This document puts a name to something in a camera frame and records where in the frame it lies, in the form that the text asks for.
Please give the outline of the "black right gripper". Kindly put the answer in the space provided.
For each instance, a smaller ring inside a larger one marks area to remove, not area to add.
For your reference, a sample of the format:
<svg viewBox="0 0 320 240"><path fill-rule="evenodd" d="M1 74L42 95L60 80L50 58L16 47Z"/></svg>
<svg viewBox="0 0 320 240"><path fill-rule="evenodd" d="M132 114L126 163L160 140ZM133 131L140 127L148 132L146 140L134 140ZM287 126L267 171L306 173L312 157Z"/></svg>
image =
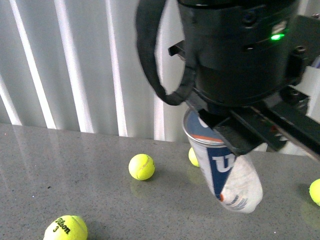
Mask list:
<svg viewBox="0 0 320 240"><path fill-rule="evenodd" d="M295 89L320 49L298 42L290 53L286 77L275 86L272 75L256 70L227 71L222 77L200 67L187 103L236 156L262 143L280 151L291 141L311 158L320 158L320 125L307 116L309 97Z"/></svg>

